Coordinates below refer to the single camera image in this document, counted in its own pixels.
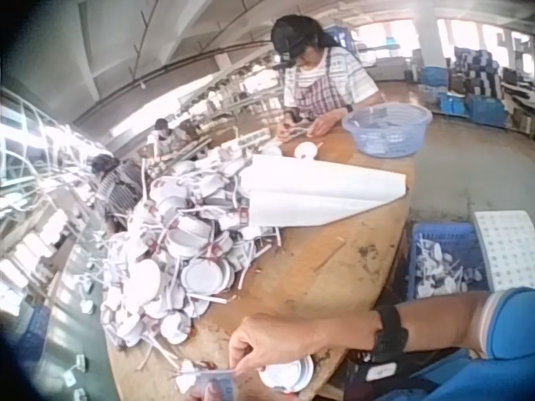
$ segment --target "hair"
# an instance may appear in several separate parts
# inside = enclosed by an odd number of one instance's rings
[[[326,33],[320,23],[311,17],[290,14],[280,17],[271,30],[271,41],[277,53],[288,53],[296,59],[308,46],[315,48],[339,47],[339,43]]]
[[[108,174],[119,164],[119,159],[114,156],[103,153],[98,156],[95,156],[93,160],[91,160],[91,171],[93,172],[93,174]]]
[[[162,129],[168,129],[168,128],[169,128],[169,123],[167,122],[166,119],[157,119],[154,124],[154,129],[157,131],[160,131]]]

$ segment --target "checkered apron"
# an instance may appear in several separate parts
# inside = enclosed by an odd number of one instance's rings
[[[321,114],[334,109],[345,107],[346,102],[336,85],[329,77],[331,67],[331,48],[327,48],[327,58],[325,59],[326,74],[317,79],[308,87],[298,85],[299,75],[295,76],[295,104],[299,108],[299,114],[305,119],[315,120]]]

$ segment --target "striped shirt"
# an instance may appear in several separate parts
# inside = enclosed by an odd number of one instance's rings
[[[143,196],[141,168],[132,160],[125,160],[100,182],[95,209],[105,220],[114,217],[126,227],[123,216],[134,209]]]
[[[325,65],[326,56],[327,51],[324,51],[324,56],[319,64],[309,71],[299,70],[297,72],[297,67],[286,70],[284,106],[297,107],[295,102],[295,89],[297,85],[301,88],[306,88],[327,73]],[[362,102],[379,91],[374,80],[369,77],[366,70],[359,63],[359,60],[345,48],[331,48],[329,77],[347,104]]]

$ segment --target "hand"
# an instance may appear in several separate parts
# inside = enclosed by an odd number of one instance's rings
[[[314,322],[268,315],[243,319],[229,342],[230,367],[236,374],[275,363],[289,363],[322,346]]]
[[[284,119],[277,125],[276,137],[279,140],[285,140],[290,136],[290,129],[295,127],[295,123],[292,119]]]
[[[312,125],[308,127],[307,136],[309,138],[324,136],[345,116],[346,113],[347,109],[335,109],[325,114],[321,114]]]
[[[187,393],[186,401],[221,401],[222,394],[216,383],[210,382],[202,393],[198,388],[192,388]]]

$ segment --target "ceiling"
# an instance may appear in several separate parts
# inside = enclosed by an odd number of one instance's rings
[[[219,72],[223,67],[213,57],[218,49],[223,52],[238,43],[253,43],[248,50],[253,52],[261,46],[258,41],[268,39],[273,21],[286,13],[305,13],[325,25],[342,21],[358,26],[411,18],[416,3],[417,0],[43,2],[8,57],[5,82],[44,111],[62,121],[74,121],[98,138],[152,99],[203,75]],[[433,3],[439,18],[469,19],[535,32],[532,0]],[[229,57],[239,62],[232,53]],[[189,68],[176,69],[181,60],[194,58],[199,61]],[[140,79],[145,88],[140,87]]]

